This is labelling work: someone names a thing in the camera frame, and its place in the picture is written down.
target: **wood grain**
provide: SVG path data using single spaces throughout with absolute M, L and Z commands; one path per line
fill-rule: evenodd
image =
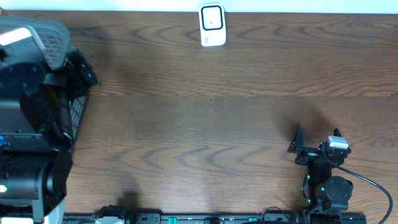
M 305 205 L 294 126 L 316 146 L 340 128 L 344 166 L 398 197 L 398 16 L 227 13 L 227 43 L 203 48 L 196 13 L 40 12 L 93 64 L 68 179 L 68 212 L 261 212 Z M 352 180 L 368 223 L 387 197 Z M 388 223 L 398 222 L 393 211 Z

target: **white rounded square button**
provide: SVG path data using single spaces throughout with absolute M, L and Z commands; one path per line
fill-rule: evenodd
M 223 45 L 226 41 L 224 8 L 206 4 L 199 10 L 201 44 L 205 47 Z

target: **white wall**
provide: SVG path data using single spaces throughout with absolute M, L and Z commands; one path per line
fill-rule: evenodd
M 4 9 L 197 11 L 217 2 L 227 12 L 398 13 L 398 0 L 0 0 Z

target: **white rectangular object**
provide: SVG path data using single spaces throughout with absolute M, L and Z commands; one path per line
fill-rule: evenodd
M 205 4 L 199 10 L 200 39 L 204 47 L 223 45 L 226 41 L 224 8 Z

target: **black square outline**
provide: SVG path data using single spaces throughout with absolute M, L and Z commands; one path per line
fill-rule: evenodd
M 204 20 L 204 16 L 203 16 L 203 9 L 207 8 L 207 7 L 217 7 L 220 9 L 220 19 L 221 19 L 221 27 L 220 28 L 214 28 L 214 29 L 206 29 L 205 28 L 205 20 Z M 224 27 L 224 23 L 223 23 L 223 11 L 221 10 L 220 6 L 205 6 L 202 7 L 202 9 L 200 9 L 201 12 L 201 26 L 203 27 L 204 30 L 208 31 L 208 30 L 219 30 L 222 29 Z

